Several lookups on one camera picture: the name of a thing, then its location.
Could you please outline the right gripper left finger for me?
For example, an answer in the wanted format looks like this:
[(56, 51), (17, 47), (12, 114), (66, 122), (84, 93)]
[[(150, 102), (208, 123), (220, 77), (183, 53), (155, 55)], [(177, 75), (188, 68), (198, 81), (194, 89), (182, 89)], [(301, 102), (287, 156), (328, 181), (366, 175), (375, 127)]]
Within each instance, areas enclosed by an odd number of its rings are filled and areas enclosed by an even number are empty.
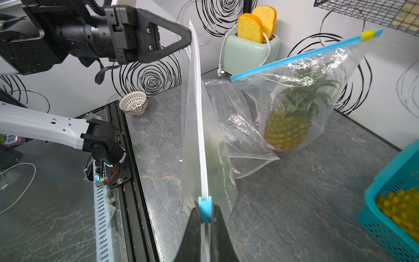
[(201, 261), (201, 216), (198, 207), (192, 209), (174, 262)]

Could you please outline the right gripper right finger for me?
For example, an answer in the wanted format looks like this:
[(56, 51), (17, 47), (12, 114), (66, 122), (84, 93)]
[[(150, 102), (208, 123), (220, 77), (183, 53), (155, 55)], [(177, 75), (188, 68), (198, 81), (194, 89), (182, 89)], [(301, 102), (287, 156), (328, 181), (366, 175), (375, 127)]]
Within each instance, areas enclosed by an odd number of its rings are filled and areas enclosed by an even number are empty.
[(212, 206), (209, 256), (211, 262), (239, 262), (218, 205)]

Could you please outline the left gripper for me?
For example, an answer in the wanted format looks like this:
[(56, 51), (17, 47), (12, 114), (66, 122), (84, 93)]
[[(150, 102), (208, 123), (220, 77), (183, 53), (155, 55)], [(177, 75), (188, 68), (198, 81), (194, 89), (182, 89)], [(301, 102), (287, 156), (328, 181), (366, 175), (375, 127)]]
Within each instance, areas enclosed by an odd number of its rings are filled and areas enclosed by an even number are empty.
[(129, 64), (152, 63), (187, 47), (191, 30), (148, 10), (128, 5), (93, 5), (91, 16), (84, 4), (55, 19), (57, 45), (65, 54), (92, 64), (101, 58)]

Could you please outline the clear zip-top bag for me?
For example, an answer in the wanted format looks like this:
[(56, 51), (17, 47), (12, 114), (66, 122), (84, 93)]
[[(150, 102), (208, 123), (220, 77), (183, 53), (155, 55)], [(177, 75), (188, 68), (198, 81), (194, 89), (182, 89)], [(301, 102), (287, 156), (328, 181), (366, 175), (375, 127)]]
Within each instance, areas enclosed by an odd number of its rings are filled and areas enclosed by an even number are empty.
[(183, 210), (190, 214), (202, 197), (202, 170), (208, 196), (220, 207), (224, 221), (229, 222), (238, 196), (231, 173), (227, 141), (201, 78), (199, 43), (192, 23), (190, 46), (185, 49), (185, 71), (182, 74), (182, 142), (181, 190)]
[(219, 121), (234, 179), (244, 178), (279, 160), (252, 121), (251, 104), (241, 89), (227, 80), (205, 80), (204, 87)]

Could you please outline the blue-zip clear bag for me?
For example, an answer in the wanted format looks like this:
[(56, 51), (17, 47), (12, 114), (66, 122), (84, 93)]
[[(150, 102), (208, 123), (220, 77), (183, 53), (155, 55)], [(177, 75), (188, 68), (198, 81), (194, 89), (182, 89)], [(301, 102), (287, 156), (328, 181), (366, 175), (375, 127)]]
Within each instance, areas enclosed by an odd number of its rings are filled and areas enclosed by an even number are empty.
[(382, 33), (372, 29), (230, 78), (254, 101), (254, 123), (271, 149), (294, 153), (320, 135), (342, 89)]

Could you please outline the yellow pineapple green crown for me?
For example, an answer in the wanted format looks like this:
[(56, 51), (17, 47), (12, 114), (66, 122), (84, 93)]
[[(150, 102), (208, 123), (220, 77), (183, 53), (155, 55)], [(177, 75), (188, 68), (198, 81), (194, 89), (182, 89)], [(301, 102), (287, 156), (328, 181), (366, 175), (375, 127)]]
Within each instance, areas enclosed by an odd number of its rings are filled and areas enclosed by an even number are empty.
[(411, 188), (380, 195), (375, 200), (378, 209), (392, 222), (419, 242), (419, 190)]

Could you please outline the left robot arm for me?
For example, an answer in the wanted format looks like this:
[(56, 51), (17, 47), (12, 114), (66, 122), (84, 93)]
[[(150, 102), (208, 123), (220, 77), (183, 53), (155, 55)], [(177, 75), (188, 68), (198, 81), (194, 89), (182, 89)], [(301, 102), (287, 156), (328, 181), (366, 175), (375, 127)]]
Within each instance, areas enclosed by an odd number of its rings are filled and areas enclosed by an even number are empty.
[(132, 92), (182, 81), (185, 26), (135, 1), (2, 1), (1, 91), (48, 113), (76, 116)]

